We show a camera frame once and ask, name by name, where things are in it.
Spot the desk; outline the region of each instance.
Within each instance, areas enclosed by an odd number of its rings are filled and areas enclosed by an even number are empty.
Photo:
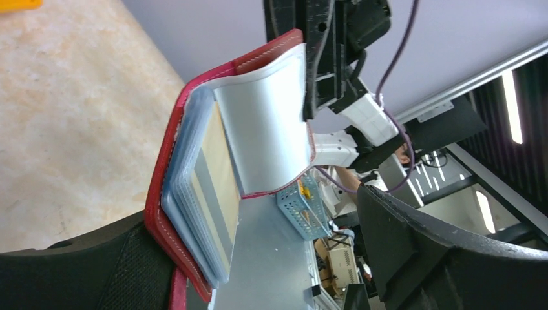
[[[230,280],[217,291],[214,309],[307,309],[308,248],[273,196],[243,200]]]

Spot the white ceiling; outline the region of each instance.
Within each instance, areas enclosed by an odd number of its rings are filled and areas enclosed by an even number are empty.
[[[124,0],[185,81],[265,43],[262,0]],[[390,1],[392,29],[368,48],[362,79],[377,86],[412,0]],[[546,0],[421,0],[408,47],[384,89],[398,115],[548,37]],[[324,111],[317,131],[343,128]]]

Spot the ceiling light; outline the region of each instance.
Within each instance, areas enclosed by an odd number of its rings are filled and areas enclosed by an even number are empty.
[[[481,215],[483,216],[483,221],[485,222],[485,227],[490,233],[494,234],[496,232],[495,223],[493,222],[493,216],[491,215],[489,199],[487,199],[487,196],[480,191],[476,191],[476,197],[478,199]]]
[[[470,96],[470,103],[472,104],[472,110],[474,110],[475,113],[478,113],[478,108],[476,107],[476,97],[474,96],[474,92],[470,91],[468,92],[468,95]]]
[[[423,200],[419,197],[419,193],[417,192],[417,190],[416,190],[415,187],[413,186],[413,182],[411,181],[411,179],[407,179],[407,185],[409,185],[409,188],[410,188],[411,191],[413,192],[413,196],[415,196],[415,198],[417,198],[417,201],[419,202],[419,207],[424,207],[424,206],[425,206],[425,203],[424,203]]]
[[[445,175],[443,174],[443,171],[441,170],[441,165],[439,164],[439,159],[437,158],[437,153],[435,151],[434,151],[434,158],[436,160],[437,169],[439,170],[439,176],[441,176],[441,181],[445,182]]]
[[[425,192],[423,192],[423,187],[419,183],[419,179],[415,178],[415,182],[417,182],[417,187],[419,187],[419,191],[421,192],[421,197],[425,196]]]
[[[522,125],[520,123],[518,98],[516,97],[514,74],[512,73],[512,70],[506,70],[502,73],[502,84],[504,86],[506,110],[508,112],[508,120],[510,121],[510,133],[512,134],[512,140],[516,143],[522,144]]]
[[[439,191],[439,184],[437,184],[436,177],[432,177],[434,179],[434,185],[436,186],[436,190]]]
[[[421,168],[423,169],[423,172],[425,173],[425,178],[426,178],[427,181],[428,181],[428,186],[429,186],[430,188],[432,188],[432,182],[430,182],[430,178],[428,177],[428,173],[427,173],[427,170],[425,169],[424,164],[421,164]]]

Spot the marble floor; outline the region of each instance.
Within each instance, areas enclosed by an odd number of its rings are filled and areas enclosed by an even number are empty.
[[[121,1],[0,14],[0,253],[144,208],[183,82]]]

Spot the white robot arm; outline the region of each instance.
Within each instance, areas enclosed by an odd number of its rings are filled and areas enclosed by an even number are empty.
[[[383,112],[383,108],[375,102],[371,93],[359,98],[339,115],[350,120],[353,130],[349,127],[331,134],[314,134],[316,157],[313,164],[315,166],[351,167],[361,154],[364,155],[366,145],[363,144],[365,141],[370,144],[369,150],[372,150],[374,147],[384,145],[399,134],[397,127]],[[357,138],[356,134],[365,138],[365,141]]]

